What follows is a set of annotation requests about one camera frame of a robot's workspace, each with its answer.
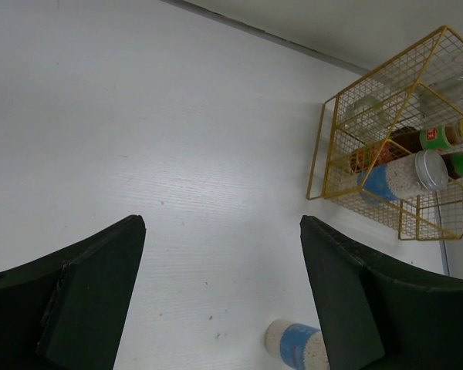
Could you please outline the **silver lid shaker jar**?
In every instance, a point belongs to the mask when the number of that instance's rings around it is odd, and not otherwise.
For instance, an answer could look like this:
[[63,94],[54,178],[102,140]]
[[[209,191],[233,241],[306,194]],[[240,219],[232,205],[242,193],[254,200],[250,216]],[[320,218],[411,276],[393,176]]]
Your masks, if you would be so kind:
[[265,332],[265,348],[291,369],[329,370],[330,363],[319,328],[278,319]]
[[448,170],[438,152],[422,150],[363,171],[357,176],[357,185],[369,204],[406,200],[446,188]]

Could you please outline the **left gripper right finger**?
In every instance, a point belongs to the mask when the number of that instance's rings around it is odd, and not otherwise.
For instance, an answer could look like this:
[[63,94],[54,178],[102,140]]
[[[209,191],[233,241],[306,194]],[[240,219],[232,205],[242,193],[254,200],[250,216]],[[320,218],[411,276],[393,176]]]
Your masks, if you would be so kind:
[[333,369],[463,369],[463,280],[357,242],[313,216],[301,244]]

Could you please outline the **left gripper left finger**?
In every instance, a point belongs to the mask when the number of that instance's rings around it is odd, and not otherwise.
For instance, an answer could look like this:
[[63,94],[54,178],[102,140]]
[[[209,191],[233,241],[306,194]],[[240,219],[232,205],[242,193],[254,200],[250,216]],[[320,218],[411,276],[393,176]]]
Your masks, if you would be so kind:
[[112,369],[144,250],[130,215],[0,272],[0,369]]

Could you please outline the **clear glass oil bottle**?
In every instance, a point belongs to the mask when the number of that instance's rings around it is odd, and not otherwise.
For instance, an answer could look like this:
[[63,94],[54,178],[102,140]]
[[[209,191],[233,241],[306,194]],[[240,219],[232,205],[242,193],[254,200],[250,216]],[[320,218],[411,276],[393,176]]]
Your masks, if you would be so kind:
[[386,123],[387,114],[380,99],[373,95],[365,95],[348,105],[343,120],[365,128],[380,127]]

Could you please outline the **dark liquid glass bottle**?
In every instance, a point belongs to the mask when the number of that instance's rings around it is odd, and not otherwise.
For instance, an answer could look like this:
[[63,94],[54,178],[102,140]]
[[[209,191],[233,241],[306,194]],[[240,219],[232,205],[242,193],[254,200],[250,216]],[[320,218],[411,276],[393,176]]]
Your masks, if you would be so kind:
[[463,52],[452,52],[435,56],[425,69],[421,81],[436,94],[422,88],[417,94],[421,112],[424,115],[436,113],[446,104],[444,97],[463,111]]

